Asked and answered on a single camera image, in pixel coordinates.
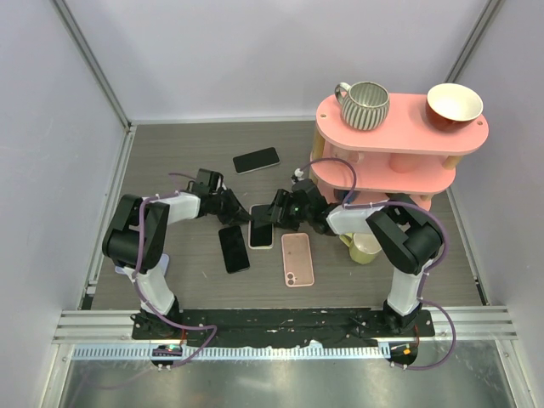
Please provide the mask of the lilac phone case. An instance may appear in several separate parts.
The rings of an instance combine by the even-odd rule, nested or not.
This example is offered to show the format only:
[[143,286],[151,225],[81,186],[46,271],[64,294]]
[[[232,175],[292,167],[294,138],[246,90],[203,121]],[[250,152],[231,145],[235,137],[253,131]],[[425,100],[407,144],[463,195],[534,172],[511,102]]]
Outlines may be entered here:
[[[163,275],[167,273],[167,267],[168,267],[169,261],[170,261],[170,257],[166,253],[163,253],[161,255],[159,263],[156,266],[162,271]],[[115,267],[115,272],[119,275],[125,275],[125,269],[120,266]]]

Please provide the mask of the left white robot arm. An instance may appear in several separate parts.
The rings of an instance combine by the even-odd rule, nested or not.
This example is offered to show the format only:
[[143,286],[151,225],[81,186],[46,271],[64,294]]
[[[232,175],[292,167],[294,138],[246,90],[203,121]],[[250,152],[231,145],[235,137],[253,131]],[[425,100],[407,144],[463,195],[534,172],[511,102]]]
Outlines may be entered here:
[[252,219],[226,187],[223,174],[201,168],[188,180],[186,188],[170,195],[123,195],[102,241],[104,256],[133,284],[139,315],[152,319],[152,330],[164,339],[175,337],[183,327],[179,301],[165,278],[167,227],[207,215],[228,226]]

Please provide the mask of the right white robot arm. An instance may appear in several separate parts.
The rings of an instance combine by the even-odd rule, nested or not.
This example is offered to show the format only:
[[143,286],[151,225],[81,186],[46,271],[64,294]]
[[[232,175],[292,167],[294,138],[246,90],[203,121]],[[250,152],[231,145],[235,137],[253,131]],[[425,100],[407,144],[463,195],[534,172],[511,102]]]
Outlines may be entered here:
[[320,235],[372,235],[394,267],[382,311],[385,328],[395,336],[415,325],[426,274],[449,250],[442,223],[408,195],[392,194],[386,201],[359,205],[329,202],[309,178],[297,181],[290,190],[278,189],[273,201],[252,220],[259,226],[272,224],[293,231],[306,223]]

